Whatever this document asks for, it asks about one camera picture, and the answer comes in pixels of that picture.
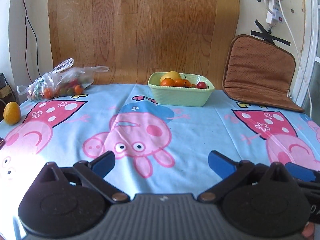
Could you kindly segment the person's right hand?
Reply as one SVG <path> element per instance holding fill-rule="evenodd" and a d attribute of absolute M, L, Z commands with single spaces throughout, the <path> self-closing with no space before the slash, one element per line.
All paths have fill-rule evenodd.
<path fill-rule="evenodd" d="M 306 240 L 314 240 L 315 239 L 315 224 L 312 222 L 308 222 L 302 232 L 302 236 Z"/>

